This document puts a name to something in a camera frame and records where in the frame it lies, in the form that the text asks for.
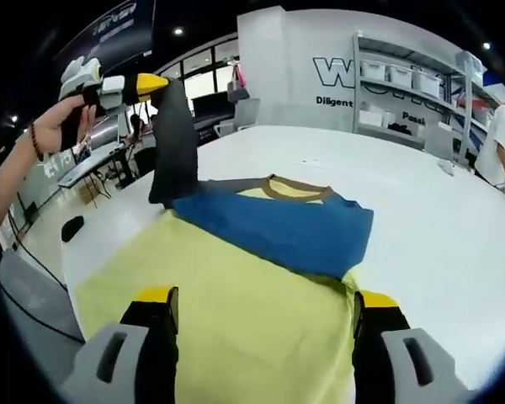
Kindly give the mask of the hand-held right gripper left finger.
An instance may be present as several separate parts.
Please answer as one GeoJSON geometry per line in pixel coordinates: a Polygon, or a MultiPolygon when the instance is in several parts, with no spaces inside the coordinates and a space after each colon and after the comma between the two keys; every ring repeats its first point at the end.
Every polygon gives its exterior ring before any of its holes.
{"type": "Polygon", "coordinates": [[[174,403],[177,336],[178,287],[150,287],[79,349],[61,394],[69,403],[174,403]]]}

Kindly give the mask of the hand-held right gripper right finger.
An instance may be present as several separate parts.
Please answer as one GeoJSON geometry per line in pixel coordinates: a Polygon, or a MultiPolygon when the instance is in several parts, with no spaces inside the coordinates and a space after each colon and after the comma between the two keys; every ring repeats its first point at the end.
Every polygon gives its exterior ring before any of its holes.
{"type": "Polygon", "coordinates": [[[353,367],[357,403],[463,403],[454,358],[422,328],[410,327],[387,295],[355,295],[353,367]]]}

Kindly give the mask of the person's left hand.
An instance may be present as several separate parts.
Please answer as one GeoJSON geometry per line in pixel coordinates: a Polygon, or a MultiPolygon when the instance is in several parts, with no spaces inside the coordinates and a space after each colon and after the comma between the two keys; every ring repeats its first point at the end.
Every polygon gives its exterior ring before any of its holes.
{"type": "Polygon", "coordinates": [[[64,98],[45,111],[29,127],[36,158],[57,153],[82,142],[96,120],[96,105],[88,105],[82,95],[64,98]]]}

